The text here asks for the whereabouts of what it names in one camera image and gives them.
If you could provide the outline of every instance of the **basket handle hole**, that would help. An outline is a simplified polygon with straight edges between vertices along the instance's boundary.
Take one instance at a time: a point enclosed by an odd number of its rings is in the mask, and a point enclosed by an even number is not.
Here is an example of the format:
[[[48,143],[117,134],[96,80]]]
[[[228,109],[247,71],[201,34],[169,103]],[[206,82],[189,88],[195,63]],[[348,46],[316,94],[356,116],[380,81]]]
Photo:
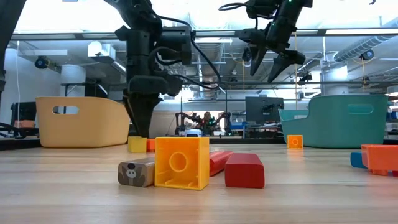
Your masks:
[[[52,112],[55,114],[78,114],[79,107],[77,106],[54,106]]]

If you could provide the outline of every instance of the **pillar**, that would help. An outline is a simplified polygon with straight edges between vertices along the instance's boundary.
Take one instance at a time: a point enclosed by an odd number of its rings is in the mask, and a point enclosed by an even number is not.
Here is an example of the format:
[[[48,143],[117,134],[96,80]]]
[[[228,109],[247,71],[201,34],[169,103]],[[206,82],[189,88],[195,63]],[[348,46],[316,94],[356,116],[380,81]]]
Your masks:
[[[329,70],[322,70],[321,72],[323,82],[330,81],[348,81],[347,66],[340,68],[332,68]],[[321,85],[322,95],[348,95],[349,89],[348,84],[324,84]]]
[[[61,69],[61,83],[83,83],[86,81],[86,69],[79,65],[62,65]],[[68,97],[84,96],[85,87],[70,85],[68,87]],[[60,96],[65,96],[65,86],[60,88]],[[63,113],[63,105],[58,108],[59,113]],[[78,109],[67,108],[68,114],[76,114]]]

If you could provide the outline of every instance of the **orange block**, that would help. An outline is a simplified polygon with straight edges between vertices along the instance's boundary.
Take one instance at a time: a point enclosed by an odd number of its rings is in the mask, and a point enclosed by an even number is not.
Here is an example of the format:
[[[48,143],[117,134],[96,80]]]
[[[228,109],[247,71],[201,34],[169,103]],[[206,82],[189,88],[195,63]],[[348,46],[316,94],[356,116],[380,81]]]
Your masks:
[[[398,171],[398,146],[362,145],[362,163],[376,175]]]
[[[207,137],[156,138],[155,186],[202,190],[209,184]]]
[[[155,152],[155,139],[147,139],[147,152]]]
[[[304,149],[304,141],[302,135],[288,135],[287,149]]]

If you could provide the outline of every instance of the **red foam block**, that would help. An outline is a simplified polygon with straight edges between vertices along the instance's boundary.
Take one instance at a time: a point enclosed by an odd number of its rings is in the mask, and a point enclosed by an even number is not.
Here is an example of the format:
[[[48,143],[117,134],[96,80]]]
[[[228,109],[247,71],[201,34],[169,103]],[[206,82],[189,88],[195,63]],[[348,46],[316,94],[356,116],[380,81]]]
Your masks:
[[[218,151],[210,153],[210,177],[213,177],[224,169],[226,161],[232,153],[233,151]]]
[[[225,164],[227,187],[263,188],[264,166],[256,154],[234,153]]]

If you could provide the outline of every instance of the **computer monitor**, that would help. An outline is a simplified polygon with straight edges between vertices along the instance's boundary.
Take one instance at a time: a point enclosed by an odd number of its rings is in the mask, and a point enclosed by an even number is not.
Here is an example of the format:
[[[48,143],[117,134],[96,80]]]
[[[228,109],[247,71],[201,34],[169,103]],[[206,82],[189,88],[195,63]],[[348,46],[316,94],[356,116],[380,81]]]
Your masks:
[[[246,121],[264,124],[266,121],[280,121],[278,109],[284,109],[283,98],[246,97]]]

